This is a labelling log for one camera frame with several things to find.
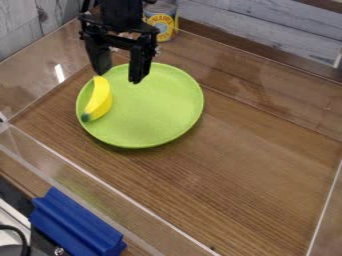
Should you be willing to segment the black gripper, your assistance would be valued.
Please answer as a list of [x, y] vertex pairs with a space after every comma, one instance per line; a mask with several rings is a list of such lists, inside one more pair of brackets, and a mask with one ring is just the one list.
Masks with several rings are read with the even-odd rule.
[[100, 14], [81, 13], [80, 39], [90, 66], [97, 75], [112, 67], [109, 47], [129, 51], [128, 81], [138, 84], [149, 74], [150, 62], [157, 49], [158, 29], [141, 18], [110, 22]]

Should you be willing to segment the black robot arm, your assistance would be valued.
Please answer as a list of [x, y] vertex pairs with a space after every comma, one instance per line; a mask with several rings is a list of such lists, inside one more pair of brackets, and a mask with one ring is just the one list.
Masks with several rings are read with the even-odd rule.
[[97, 13], [89, 12], [89, 1], [84, 0], [77, 19], [93, 71], [97, 75], [109, 71], [109, 48], [118, 48], [129, 52], [128, 81], [137, 84], [149, 74], [160, 33], [142, 21], [142, 5], [157, 0], [97, 0]]

